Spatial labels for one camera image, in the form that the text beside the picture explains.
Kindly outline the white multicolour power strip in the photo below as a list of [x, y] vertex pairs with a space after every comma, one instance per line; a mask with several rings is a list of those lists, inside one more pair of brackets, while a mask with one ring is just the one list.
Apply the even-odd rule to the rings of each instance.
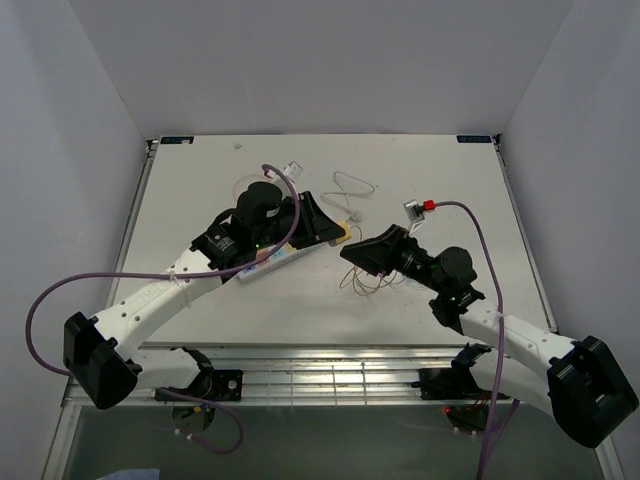
[[242, 284], [250, 283], [257, 280], [272, 271], [288, 265], [310, 253], [317, 250], [318, 245], [303, 249], [294, 248], [291, 244], [286, 243], [283, 247], [271, 253], [273, 247], [262, 249], [258, 252], [261, 262], [240, 271], [236, 278]]

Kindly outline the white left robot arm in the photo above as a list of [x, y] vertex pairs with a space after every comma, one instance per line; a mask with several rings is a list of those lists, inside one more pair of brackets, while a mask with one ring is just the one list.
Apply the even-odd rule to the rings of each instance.
[[345, 234], [310, 193], [292, 197], [272, 183], [254, 182], [160, 278], [92, 317], [70, 317], [64, 325], [64, 364], [101, 410], [145, 388], [167, 388], [194, 400], [209, 397], [214, 368], [204, 354], [186, 347], [143, 352], [141, 345], [250, 262], [285, 244], [302, 250]]

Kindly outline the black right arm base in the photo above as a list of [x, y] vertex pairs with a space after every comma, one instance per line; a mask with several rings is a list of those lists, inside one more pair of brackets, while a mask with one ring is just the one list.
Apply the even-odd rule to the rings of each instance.
[[488, 424], [492, 392], [454, 368], [422, 368], [410, 386], [422, 400], [445, 400], [445, 416], [454, 428], [466, 434], [480, 435]]

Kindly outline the yellow charger plug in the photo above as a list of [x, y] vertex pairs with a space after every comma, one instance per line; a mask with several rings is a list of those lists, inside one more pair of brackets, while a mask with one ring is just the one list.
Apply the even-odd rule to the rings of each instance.
[[342, 233], [335, 239], [328, 241], [328, 244], [332, 247], [341, 245], [352, 238], [352, 231], [346, 220], [339, 221], [338, 225], [342, 229]]

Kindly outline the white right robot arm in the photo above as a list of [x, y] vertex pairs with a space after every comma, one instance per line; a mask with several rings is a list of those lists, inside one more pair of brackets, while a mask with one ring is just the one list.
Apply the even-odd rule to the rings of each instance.
[[500, 391], [554, 418], [578, 444], [595, 448], [639, 407], [639, 399], [609, 347], [588, 336], [578, 341], [536, 327], [473, 288], [469, 252], [448, 247], [431, 256], [406, 229], [393, 225], [372, 239], [342, 248], [343, 259], [375, 276], [393, 272], [431, 289], [438, 322], [475, 339], [453, 361], [454, 390], [474, 397], [493, 384], [504, 364]]

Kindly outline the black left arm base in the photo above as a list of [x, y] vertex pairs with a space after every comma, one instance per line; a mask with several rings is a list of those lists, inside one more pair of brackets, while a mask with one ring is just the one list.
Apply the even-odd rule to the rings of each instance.
[[[159, 402], [178, 402], [176, 395], [190, 396], [198, 400], [220, 402], [239, 402], [242, 399], [243, 371], [239, 369], [214, 370], [212, 373], [195, 380], [195, 385], [185, 389], [169, 388], [156, 391], [154, 399]], [[207, 430], [213, 423], [218, 410], [207, 403], [195, 406], [174, 406], [172, 421], [186, 433], [196, 434]]]

